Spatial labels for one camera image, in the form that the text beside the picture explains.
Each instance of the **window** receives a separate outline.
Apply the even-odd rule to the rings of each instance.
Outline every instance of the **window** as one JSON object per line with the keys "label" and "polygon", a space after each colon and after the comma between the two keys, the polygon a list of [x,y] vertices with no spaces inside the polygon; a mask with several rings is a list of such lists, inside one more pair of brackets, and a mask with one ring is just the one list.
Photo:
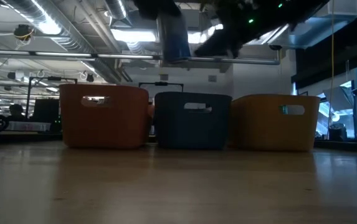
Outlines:
{"label": "window", "polygon": [[[354,117],[353,109],[335,111],[331,108],[332,124],[341,123],[346,126],[347,137],[354,138]],[[327,134],[328,132],[328,118],[329,117],[329,102],[320,103],[318,114],[317,131],[320,134]]]}

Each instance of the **ductwork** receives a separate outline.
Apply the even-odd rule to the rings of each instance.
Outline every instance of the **ductwork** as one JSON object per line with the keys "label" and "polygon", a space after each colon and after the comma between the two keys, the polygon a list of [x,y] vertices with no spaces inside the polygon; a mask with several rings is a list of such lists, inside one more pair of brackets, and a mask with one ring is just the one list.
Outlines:
{"label": "ductwork", "polygon": [[127,47],[133,54],[145,54],[145,49],[141,42],[127,42]]}
{"label": "ductwork", "polygon": [[109,15],[111,15],[114,21],[121,21],[132,26],[131,21],[127,16],[128,12],[124,0],[105,0],[105,4],[109,11]]}
{"label": "ductwork", "polygon": [[[109,15],[111,15],[114,21],[121,21],[129,26],[132,26],[130,18],[128,18],[125,2],[123,2],[123,0],[105,0],[105,3],[107,5]],[[127,43],[127,47],[133,54],[145,53],[141,42]]]}
{"label": "ductwork", "polygon": [[[44,34],[59,34],[68,38],[52,40],[68,52],[95,53],[95,49],[50,0],[1,0]],[[100,58],[83,62],[109,83],[120,83],[121,77]]]}

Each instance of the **cable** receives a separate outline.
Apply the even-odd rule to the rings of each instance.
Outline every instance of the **cable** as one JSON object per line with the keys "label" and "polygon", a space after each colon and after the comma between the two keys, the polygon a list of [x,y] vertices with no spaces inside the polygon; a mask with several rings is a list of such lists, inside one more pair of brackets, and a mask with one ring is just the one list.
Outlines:
{"label": "cable", "polygon": [[332,99],[333,99],[333,79],[335,77],[335,0],[332,0],[332,37],[331,37],[331,63],[332,63],[332,78],[330,80],[330,99],[329,99],[329,117],[328,117],[328,132],[326,136],[329,137],[329,128],[332,123]]}

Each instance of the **ceiling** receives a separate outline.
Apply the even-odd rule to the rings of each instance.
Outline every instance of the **ceiling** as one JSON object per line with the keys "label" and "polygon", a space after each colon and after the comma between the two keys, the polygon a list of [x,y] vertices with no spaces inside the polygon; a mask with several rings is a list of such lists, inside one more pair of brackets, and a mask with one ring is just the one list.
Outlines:
{"label": "ceiling", "polygon": [[[98,24],[94,15],[90,16],[90,20],[97,24],[98,30],[94,29],[90,21],[86,17],[81,8],[77,7],[76,0],[41,0],[49,1],[59,10],[59,12],[66,18],[67,23],[71,25],[71,29],[76,29],[85,41],[93,48],[96,53],[116,53],[110,48],[105,40],[102,39],[98,30],[102,27]],[[100,18],[103,25],[109,27],[110,19],[105,14],[106,6],[104,0],[89,1],[91,9],[96,12],[97,17]],[[189,31],[197,32],[203,31],[211,26],[211,22],[207,16],[200,14],[199,1],[190,0],[176,1],[182,9],[186,19],[186,25]],[[126,1],[130,19],[135,28],[145,29],[156,27],[153,21],[146,21],[141,19],[138,15],[137,8],[131,1]],[[26,45],[22,45],[13,35],[13,30],[19,24],[31,25],[21,14],[17,13],[10,7],[0,5],[0,50],[24,50],[36,52],[66,52],[66,50],[59,44],[54,42],[55,36],[43,34],[41,31],[36,30],[34,37]],[[116,22],[114,28],[123,27],[124,24]],[[278,40],[282,41],[286,36],[280,37]],[[117,47],[122,50],[122,53],[130,53],[129,48],[125,42],[117,41]],[[150,54],[160,54],[160,44],[154,42],[142,43],[146,52]],[[191,50],[196,49],[197,44],[191,44]],[[245,45],[240,51],[240,58],[261,58],[269,60],[277,60],[277,53],[270,50],[268,45]],[[108,66],[114,67],[114,60],[106,60]],[[130,78],[122,77],[121,84],[123,85],[136,85],[139,82],[156,82],[160,81],[159,75],[167,73],[169,75],[169,82],[176,83],[191,83],[193,85],[221,85],[224,83],[224,75],[228,68],[231,66],[229,63],[216,63],[216,62],[186,62],[177,65],[164,65],[164,68],[159,67],[159,62],[146,61],[146,60],[123,60],[123,69]],[[87,83],[85,78],[86,73],[93,73],[92,69],[81,61],[70,58],[69,60],[52,59],[52,58],[14,58],[8,55],[0,55],[0,85],[10,84],[13,85],[12,90],[5,90],[5,86],[0,86],[0,94],[18,94],[17,98],[21,98],[27,93],[27,87],[16,85],[26,85],[22,80],[10,80],[7,78],[9,72],[21,72],[25,76],[36,77],[44,73],[45,77],[60,76],[66,78],[77,78],[80,83]],[[209,76],[216,76],[217,81],[210,83]],[[94,75],[94,83],[104,84],[107,82],[99,75]],[[48,85],[57,86],[58,83],[51,83],[45,81]],[[32,91],[34,95],[50,94],[45,88],[34,88]]]}

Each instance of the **wooden table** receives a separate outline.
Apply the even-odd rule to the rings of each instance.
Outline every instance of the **wooden table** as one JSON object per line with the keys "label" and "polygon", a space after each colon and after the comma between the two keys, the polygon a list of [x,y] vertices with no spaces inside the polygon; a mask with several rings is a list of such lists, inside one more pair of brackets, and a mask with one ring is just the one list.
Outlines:
{"label": "wooden table", "polygon": [[2,145],[0,223],[357,223],[357,153]]}

